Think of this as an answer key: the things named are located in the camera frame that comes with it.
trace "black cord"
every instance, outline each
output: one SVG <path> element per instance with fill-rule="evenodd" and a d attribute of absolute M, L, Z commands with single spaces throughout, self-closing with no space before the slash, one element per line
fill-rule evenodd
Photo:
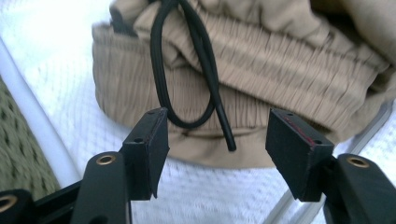
<path fill-rule="evenodd" d="M 179 5 L 181 5 L 184 10 L 192 43 L 194 45 L 203 74 L 205 75 L 207 86 L 210 91 L 210 101 L 204 114 L 198 120 L 193 121 L 192 123 L 183 121 L 175 113 L 169 99 L 165 72 L 163 69 L 163 22 L 170 11 L 174 8 L 177 8 Z M 157 17 L 155 18 L 151 29 L 150 54 L 158 99 L 161 106 L 168 109 L 169 120 L 171 120 L 178 127 L 184 129 L 194 129 L 203 125 L 216 109 L 221 129 L 223 130 L 223 134 L 227 142 L 228 150 L 235 151 L 236 144 L 233 139 L 233 133 L 227 120 L 227 116 L 221 102 L 221 97 L 219 95 L 219 76 L 212 45 L 204 24 L 187 0 L 163 0 L 161 8 L 158 11 Z"/>

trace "white textured surface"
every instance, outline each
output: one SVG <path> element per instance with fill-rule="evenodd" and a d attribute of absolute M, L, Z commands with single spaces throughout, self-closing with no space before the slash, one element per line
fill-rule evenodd
<path fill-rule="evenodd" d="M 81 176 L 89 158 L 119 150 L 130 131 L 108 119 L 94 98 L 91 25 L 108 21 L 109 4 L 109 0 L 0 2 L 0 36 Z M 373 144 L 385 153 L 385 147 L 393 150 L 395 141 L 382 144 L 377 139 Z M 338 150 L 345 150 L 345 145 Z M 375 150 L 367 153 L 369 158 L 382 155 Z M 388 158 L 378 162 L 392 170 L 389 177 L 395 181 L 392 157 Z M 159 199 L 133 202 L 134 223 L 263 223 L 286 188 L 275 169 L 220 170 L 168 160 Z M 292 222 L 292 217 L 288 214 L 284 221 Z"/>

